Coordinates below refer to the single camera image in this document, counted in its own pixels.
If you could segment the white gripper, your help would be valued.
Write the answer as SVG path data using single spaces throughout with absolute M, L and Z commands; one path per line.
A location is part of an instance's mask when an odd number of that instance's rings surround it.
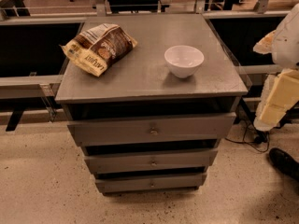
M 253 51 L 262 55 L 273 52 L 276 31 L 272 31 L 257 42 Z M 299 102 L 299 71 L 283 69 L 278 75 L 269 75 L 263 84 L 261 102 L 258 104 L 253 122 L 262 132 L 276 127 L 286 112 Z

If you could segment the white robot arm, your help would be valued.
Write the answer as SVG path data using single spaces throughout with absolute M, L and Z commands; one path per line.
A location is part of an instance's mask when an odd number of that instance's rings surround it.
M 282 67 L 278 75 L 269 75 L 264 82 L 253 122 L 257 130 L 266 132 L 276 127 L 299 102 L 299 4 L 253 47 L 253 51 L 270 53 L 273 63 Z

